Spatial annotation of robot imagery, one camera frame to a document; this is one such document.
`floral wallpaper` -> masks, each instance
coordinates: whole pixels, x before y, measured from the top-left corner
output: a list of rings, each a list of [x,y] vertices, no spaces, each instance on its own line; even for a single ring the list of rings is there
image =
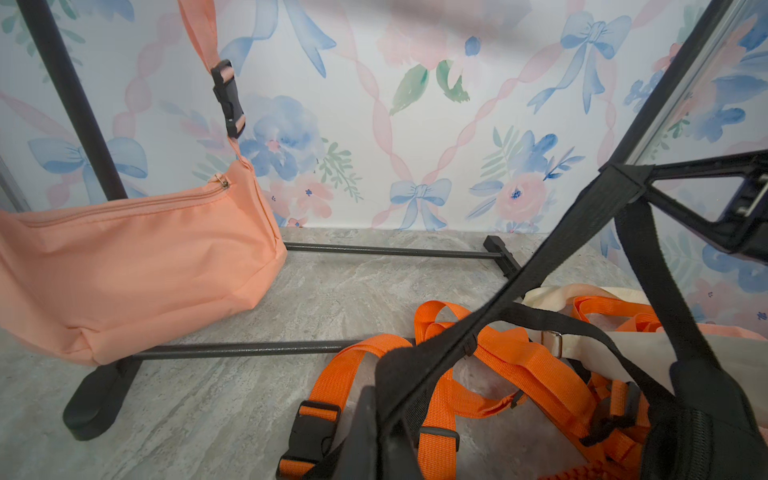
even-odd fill
[[[48,2],[132,197],[227,169],[221,110],[176,2]],[[647,161],[766,147],[767,5],[753,3]],[[551,231],[706,6],[217,0],[247,114],[240,148],[281,226],[520,233]],[[15,0],[0,0],[0,28],[14,65],[0,71],[3,162],[33,210],[103,202]],[[698,189],[670,191],[716,210]],[[766,267],[660,228],[697,318],[768,333]],[[593,244],[626,266],[613,230]]]
[[[648,98],[702,8],[687,6],[669,55],[651,66],[647,83],[635,81],[624,99],[636,111]],[[674,111],[641,163],[664,164],[768,148],[768,2],[752,2]],[[657,186],[704,218],[716,220],[738,180],[667,180]],[[694,317],[768,334],[768,267],[725,255],[656,212],[661,247]],[[592,240],[609,260],[631,271],[613,225]]]

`zipper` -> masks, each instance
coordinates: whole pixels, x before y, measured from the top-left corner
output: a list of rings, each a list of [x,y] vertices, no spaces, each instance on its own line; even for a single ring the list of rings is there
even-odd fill
[[[201,192],[196,192],[194,194],[178,194],[171,198],[161,198],[156,200],[147,199],[147,201],[145,202],[142,202],[139,204],[132,203],[129,205],[114,204],[114,202],[107,202],[106,204],[99,205],[94,209],[77,212],[75,214],[65,214],[60,217],[48,218],[46,220],[20,219],[20,221],[25,225],[27,225],[28,227],[35,227],[35,228],[50,227],[52,225],[58,225],[60,223],[70,222],[73,220],[80,220],[83,218],[94,217],[94,216],[103,215],[103,214],[113,214],[121,211],[129,211],[136,208],[143,209],[145,207],[156,207],[158,205],[175,204],[182,201],[203,200],[209,197],[215,197],[218,194],[223,193],[225,190],[227,190],[230,187],[230,181],[222,174],[216,174],[208,181],[208,184],[213,184],[213,183],[218,183],[219,185],[216,185],[211,190],[204,190]]]
[[[685,478],[707,480],[712,462],[712,425],[696,409],[690,410],[690,464]]]

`black metal rod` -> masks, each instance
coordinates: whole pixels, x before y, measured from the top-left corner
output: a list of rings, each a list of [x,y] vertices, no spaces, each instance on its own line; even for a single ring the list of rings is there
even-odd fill
[[[285,242],[286,248],[294,252],[315,253],[360,253],[364,255],[400,255],[403,257],[444,257],[479,258],[495,260],[501,258],[496,252],[471,252],[464,250],[426,250],[421,248],[358,247],[354,245],[326,245],[323,243]]]
[[[696,22],[696,26],[690,33],[680,51],[675,55],[669,68],[661,77],[659,84],[651,92],[640,112],[632,121],[627,133],[619,141],[616,150],[600,170],[604,170],[611,164],[624,164],[632,155],[632,151],[641,142],[643,136],[653,124],[664,105],[669,101],[677,86],[685,77],[691,65],[701,53],[704,44],[718,29],[720,21],[725,17],[731,4],[735,0],[717,0],[710,2],[707,9]]]
[[[160,345],[135,353],[136,360],[209,359],[223,356],[299,355],[337,353],[362,340],[314,340],[312,342],[198,343]]]
[[[107,200],[128,198],[48,2],[19,0],[18,9],[24,17],[29,34],[35,41],[40,58],[51,76],[51,83],[56,87],[104,195]]]

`gray marble floor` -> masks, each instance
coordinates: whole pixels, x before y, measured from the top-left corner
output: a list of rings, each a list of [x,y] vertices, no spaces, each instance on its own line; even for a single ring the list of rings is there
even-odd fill
[[[290,229],[286,241],[480,250],[484,234]],[[502,235],[524,263],[542,236]],[[503,285],[489,260],[288,255],[256,309],[222,320],[179,342],[358,339],[377,333],[413,336],[413,313],[426,300],[471,309]],[[545,285],[636,283],[589,247]],[[0,478],[274,478],[293,417],[329,355],[144,362],[115,424],[76,442],[61,411],[90,369],[27,352],[0,332]],[[372,382],[366,359],[348,407]],[[455,377],[487,396],[512,387],[475,359]],[[344,433],[353,408],[345,411]],[[536,478],[579,465],[578,451],[544,415],[525,403],[486,420],[458,419],[458,478]]]

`black plastic buckle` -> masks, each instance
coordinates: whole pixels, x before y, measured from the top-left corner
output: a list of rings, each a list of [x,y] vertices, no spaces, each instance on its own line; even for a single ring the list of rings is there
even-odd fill
[[[640,387],[635,382],[627,384],[627,403],[623,415],[611,415],[611,397],[598,403],[592,416],[592,427],[589,435],[579,441],[585,447],[596,445],[607,439],[615,429],[628,429],[637,423],[637,412],[640,409]]]
[[[301,407],[311,407],[319,410],[336,412],[336,421],[321,419],[312,415],[301,415]],[[288,439],[288,451],[280,457],[280,460],[294,460],[318,464],[328,455],[336,435],[336,427],[339,424],[341,408],[330,403],[301,402],[296,411],[296,418]],[[280,463],[277,464],[277,478],[280,476]]]
[[[416,437],[416,448],[419,447],[419,440],[421,439],[422,433],[426,435],[437,435],[439,437],[450,437],[454,439],[456,441],[456,451],[458,452],[458,444],[461,437],[458,436],[457,432],[448,429],[440,429],[439,427],[421,427],[419,429],[419,436]]]
[[[214,94],[224,112],[227,136],[238,138],[245,130],[245,115],[243,115],[243,107],[240,106],[240,98],[237,96],[237,83],[235,83],[232,62],[220,61],[218,65],[211,68],[210,76],[214,78]]]

